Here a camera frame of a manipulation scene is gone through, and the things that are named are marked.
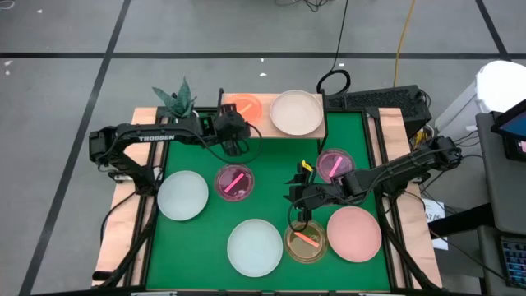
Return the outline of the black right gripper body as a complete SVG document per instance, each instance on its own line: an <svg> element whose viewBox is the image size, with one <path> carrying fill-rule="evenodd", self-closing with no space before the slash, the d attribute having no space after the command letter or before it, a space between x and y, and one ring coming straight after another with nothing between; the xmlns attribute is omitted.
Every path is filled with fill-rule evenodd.
<svg viewBox="0 0 526 296"><path fill-rule="evenodd" d="M331 183L288 184L284 198L296 208L319 208L343 205L348 200L348 184L344 178L333 178Z"/></svg>

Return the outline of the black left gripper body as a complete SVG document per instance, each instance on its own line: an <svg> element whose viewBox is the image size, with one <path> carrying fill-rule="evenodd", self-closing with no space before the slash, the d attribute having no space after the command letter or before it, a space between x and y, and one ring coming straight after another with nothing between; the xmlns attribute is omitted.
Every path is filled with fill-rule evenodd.
<svg viewBox="0 0 526 296"><path fill-rule="evenodd" d="M219 142L239 141L251 136L250 124L237 111L235 104L222 104L213 124Z"/></svg>

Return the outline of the translucent red-orange plate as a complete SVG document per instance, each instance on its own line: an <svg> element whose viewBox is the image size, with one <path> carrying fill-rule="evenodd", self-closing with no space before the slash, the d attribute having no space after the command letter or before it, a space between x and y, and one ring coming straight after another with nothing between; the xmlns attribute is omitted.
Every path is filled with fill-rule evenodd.
<svg viewBox="0 0 526 296"><path fill-rule="evenodd" d="M235 104L237 111L249 123L256 124L262 115L261 102L250 94L226 94L224 104Z"/></svg>

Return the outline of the translucent amber plate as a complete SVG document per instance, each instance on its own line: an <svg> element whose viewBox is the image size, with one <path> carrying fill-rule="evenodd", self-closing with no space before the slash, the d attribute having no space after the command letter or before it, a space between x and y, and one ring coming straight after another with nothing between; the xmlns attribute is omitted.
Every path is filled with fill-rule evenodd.
<svg viewBox="0 0 526 296"><path fill-rule="evenodd" d="M329 243L325 229L311 220L302 232L294 232L287 227L284 234L284 247L295 261L311 264L319 261L326 254Z"/></svg>

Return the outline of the translucent magenta plate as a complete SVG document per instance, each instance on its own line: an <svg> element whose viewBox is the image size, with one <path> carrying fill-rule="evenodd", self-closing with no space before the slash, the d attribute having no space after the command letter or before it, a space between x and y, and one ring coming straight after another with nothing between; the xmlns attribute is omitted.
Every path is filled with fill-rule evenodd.
<svg viewBox="0 0 526 296"><path fill-rule="evenodd" d="M249 197L255 187L255 177L245 165L228 164L215 176L215 191L225 201L237 202Z"/></svg>
<svg viewBox="0 0 526 296"><path fill-rule="evenodd" d="M316 160L316 169L320 178L331 183L334 176L356 169L356 164L348 152L341 149L323 150Z"/></svg>

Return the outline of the pink plate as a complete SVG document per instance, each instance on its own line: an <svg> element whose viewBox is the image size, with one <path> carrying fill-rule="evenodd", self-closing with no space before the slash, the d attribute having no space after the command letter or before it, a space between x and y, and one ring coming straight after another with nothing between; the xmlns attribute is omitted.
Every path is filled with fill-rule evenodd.
<svg viewBox="0 0 526 296"><path fill-rule="evenodd" d="M381 248L378 222L360 207L345 206L335 211L328 220L326 230L330 246L346 261L369 261Z"/></svg>

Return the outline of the pale green plate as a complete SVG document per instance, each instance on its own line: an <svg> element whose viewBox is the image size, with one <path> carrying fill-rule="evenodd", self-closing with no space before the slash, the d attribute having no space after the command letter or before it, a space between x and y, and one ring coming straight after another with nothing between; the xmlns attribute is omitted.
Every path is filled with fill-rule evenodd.
<svg viewBox="0 0 526 296"><path fill-rule="evenodd" d="M266 220L245 220L228 237L228 260L238 273L246 277L270 274L279 265L283 251L281 235Z"/></svg>
<svg viewBox="0 0 526 296"><path fill-rule="evenodd" d="M209 198L209 188L198 173L183 170L168 176L161 184L157 204L161 213L175 221L198 216Z"/></svg>

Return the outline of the green table mat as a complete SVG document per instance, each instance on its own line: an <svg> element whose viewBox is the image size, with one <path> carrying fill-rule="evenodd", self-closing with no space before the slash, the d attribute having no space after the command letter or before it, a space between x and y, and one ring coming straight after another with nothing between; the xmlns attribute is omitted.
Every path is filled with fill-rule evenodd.
<svg viewBox="0 0 526 296"><path fill-rule="evenodd" d="M214 189L204 210L188 221L159 215L151 251L147 289L218 290L387 290L385 255L352 263L329 250L319 261L302 264L284 254L268 275L250 278L237 272L227 256L233 229L249 219L270 222L280 233L288 227L287 182L302 160L313 164L314 140L249 141L248 168L255 175L252 194L238 202L225 201Z"/></svg>

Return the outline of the green snake plant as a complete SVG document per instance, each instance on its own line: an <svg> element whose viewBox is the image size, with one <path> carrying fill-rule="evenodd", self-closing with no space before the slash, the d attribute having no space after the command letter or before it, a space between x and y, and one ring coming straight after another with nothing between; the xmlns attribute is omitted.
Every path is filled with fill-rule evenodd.
<svg viewBox="0 0 526 296"><path fill-rule="evenodd" d="M191 94L186 78L177 93L171 95L158 87L152 87L154 93L161 99L170 114L177 119L188 118L194 109L196 97Z"/></svg>

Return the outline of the black computer case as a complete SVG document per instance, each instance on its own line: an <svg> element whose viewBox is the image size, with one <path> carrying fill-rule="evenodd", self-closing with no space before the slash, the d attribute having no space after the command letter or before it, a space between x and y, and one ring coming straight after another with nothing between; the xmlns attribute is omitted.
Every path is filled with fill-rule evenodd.
<svg viewBox="0 0 526 296"><path fill-rule="evenodd" d="M400 86L379 90L365 90L329 95L329 109L400 109L406 134L413 137L421 128L431 121L429 97L417 85Z"/></svg>

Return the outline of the white paper sheet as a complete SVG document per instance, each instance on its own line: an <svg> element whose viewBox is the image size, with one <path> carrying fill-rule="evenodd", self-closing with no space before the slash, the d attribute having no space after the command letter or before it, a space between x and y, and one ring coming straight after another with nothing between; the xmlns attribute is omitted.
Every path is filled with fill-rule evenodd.
<svg viewBox="0 0 526 296"><path fill-rule="evenodd" d="M426 199L426 198L423 198L422 201L424 202L424 205L425 205L425 214L426 214L427 223L445 218L445 206L443 202L433 201L433 200ZM443 251L449 250L447 238L433 238L432 245L435 249L439 249Z"/></svg>

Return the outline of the grey side desk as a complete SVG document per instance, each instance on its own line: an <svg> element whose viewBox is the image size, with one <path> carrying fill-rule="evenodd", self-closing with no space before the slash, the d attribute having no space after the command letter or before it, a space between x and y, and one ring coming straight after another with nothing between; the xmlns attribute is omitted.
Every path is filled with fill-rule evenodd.
<svg viewBox="0 0 526 296"><path fill-rule="evenodd" d="M478 228L482 262L503 274L498 248L502 235L526 238L526 163L505 156L501 135L491 131L494 116L476 115L494 225Z"/></svg>

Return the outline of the black screen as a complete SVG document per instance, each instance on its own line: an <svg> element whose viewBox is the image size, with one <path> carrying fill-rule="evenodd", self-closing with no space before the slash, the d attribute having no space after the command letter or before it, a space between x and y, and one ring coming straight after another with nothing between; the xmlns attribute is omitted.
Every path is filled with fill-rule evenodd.
<svg viewBox="0 0 526 296"><path fill-rule="evenodd" d="M505 113L492 114L491 131L501 136L505 156L526 163L526 99Z"/></svg>

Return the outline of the backlit keyboard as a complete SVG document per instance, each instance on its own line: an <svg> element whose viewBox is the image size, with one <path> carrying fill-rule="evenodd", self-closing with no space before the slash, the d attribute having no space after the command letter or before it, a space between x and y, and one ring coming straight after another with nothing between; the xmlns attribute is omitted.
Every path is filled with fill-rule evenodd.
<svg viewBox="0 0 526 296"><path fill-rule="evenodd" d="M526 289L526 238L500 236L499 241L506 284Z"/></svg>

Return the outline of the white bin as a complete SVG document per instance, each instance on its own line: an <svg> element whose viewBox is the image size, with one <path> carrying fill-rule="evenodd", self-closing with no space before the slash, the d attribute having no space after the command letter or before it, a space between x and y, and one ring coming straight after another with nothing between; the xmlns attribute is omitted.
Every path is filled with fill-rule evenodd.
<svg viewBox="0 0 526 296"><path fill-rule="evenodd" d="M523 99L526 99L526 67L501 60L489 62L435 119L434 128L440 135L467 135L477 130L477 114L504 113Z"/></svg>

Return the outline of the wooden shelf with black frame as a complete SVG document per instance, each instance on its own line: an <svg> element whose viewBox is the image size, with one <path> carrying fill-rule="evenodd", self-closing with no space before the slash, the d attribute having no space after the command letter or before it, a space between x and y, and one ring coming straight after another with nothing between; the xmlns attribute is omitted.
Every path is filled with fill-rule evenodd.
<svg viewBox="0 0 526 296"><path fill-rule="evenodd" d="M219 99L220 102L223 104L223 98L226 94L250 94L257 97L257 99L261 102L262 105L262 115L259 121L256 124L250 123L253 127L255 127L261 135L264 138L271 138L271 139L278 139L278 138L287 138L287 139L314 139L318 141L318 146L323 146L323 141L328 136L328 127L327 127L327 118L326 118L326 111L325 111L325 103L324 103L324 96L321 94L313 94L313 95L319 95L321 97L321 103L323 106L323 114L324 114L324 121L322 122L321 126L314 131L312 134L307 136L290 136L288 134L285 134L284 132L281 132L272 122L270 119L270 105L272 101L277 97L279 94L274 93L229 93L226 90L221 90L219 92Z"/></svg>

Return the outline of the black aluminium table frame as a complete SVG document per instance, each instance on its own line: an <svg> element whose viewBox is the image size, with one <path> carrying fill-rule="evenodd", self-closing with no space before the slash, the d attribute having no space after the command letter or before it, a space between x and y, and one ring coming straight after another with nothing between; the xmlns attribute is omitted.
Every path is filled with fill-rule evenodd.
<svg viewBox="0 0 526 296"><path fill-rule="evenodd" d="M367 130L371 133L374 160L380 157L379 140L385 141L389 158L401 156L408 151L408 145L402 145L405 139L405 126L402 113L395 108L380 108L379 118L367 120ZM132 194L134 183L125 181L115 187L108 217L108 229L104 231L104 240L99 250L99 258L92 276L92 284L102 283L101 277L115 270L125 253L130 249L134 232L142 230L150 218L153 197ZM407 191L397 201L400 223L409 254L413 257L422 272L433 284L441 287L436 256L429 238L425 210L419 204L421 195L415 184L409 184Z"/></svg>

